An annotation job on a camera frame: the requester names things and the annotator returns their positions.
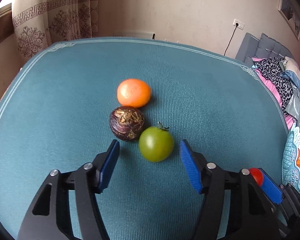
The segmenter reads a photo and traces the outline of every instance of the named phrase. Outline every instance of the wall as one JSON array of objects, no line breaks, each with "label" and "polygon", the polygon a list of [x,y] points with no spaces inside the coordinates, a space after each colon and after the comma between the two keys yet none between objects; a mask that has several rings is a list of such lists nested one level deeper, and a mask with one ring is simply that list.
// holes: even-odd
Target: wall
[{"label": "wall", "polygon": [[0,43],[0,99],[22,65],[16,38],[12,34]]},{"label": "wall", "polygon": [[149,31],[157,40],[180,41],[223,55],[236,18],[245,27],[236,30],[226,56],[235,57],[246,32],[258,38],[263,32],[286,46],[300,64],[300,40],[278,5],[279,0],[99,0],[98,35]]}]

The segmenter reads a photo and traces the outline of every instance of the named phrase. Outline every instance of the metal screw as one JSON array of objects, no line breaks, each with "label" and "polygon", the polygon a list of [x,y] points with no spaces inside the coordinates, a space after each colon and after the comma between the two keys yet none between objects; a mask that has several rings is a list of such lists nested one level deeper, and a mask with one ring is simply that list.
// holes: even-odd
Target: metal screw
[{"label": "metal screw", "polygon": [[84,168],[85,170],[90,170],[92,167],[93,167],[93,164],[92,164],[92,163],[86,163],[86,164],[83,166],[83,168]]},{"label": "metal screw", "polygon": [[208,169],[215,169],[217,165],[215,165],[214,163],[207,163],[207,168]]},{"label": "metal screw", "polygon": [[59,171],[54,169],[54,170],[50,171],[50,176],[56,176],[58,173],[59,173]]},{"label": "metal screw", "polygon": [[242,172],[243,175],[249,175],[250,174],[250,171],[248,169],[242,169],[241,172]]}]

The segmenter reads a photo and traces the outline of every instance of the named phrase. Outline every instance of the framed picture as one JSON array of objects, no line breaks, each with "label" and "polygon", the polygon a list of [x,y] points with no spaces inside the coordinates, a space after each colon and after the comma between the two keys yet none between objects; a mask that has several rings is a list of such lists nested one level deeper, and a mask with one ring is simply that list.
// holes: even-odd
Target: framed picture
[{"label": "framed picture", "polygon": [[300,16],[290,0],[280,0],[278,10],[290,25],[297,39],[300,38]]}]

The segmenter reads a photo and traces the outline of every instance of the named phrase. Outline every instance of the dark purple fruit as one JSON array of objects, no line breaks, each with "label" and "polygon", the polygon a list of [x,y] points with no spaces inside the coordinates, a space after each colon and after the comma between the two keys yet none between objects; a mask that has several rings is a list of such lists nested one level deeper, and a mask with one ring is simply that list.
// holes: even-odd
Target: dark purple fruit
[{"label": "dark purple fruit", "polygon": [[132,106],[120,106],[110,114],[109,125],[114,135],[123,141],[138,139],[143,131],[143,113]]}]

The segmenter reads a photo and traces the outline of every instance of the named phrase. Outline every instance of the black power cord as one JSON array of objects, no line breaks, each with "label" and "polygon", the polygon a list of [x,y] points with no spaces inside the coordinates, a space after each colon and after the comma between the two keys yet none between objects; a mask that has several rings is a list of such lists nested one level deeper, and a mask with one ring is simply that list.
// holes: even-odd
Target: black power cord
[{"label": "black power cord", "polygon": [[231,42],[231,40],[232,40],[232,37],[233,37],[233,34],[234,34],[235,30],[237,29],[238,25],[239,25],[238,23],[235,24],[234,31],[233,31],[233,33],[232,33],[231,39],[229,40],[228,46],[227,46],[227,48],[226,48],[225,53],[223,54],[223,56],[226,55],[226,51],[227,51],[227,49],[228,49],[228,47],[229,47],[229,44],[230,44],[230,42]]}]

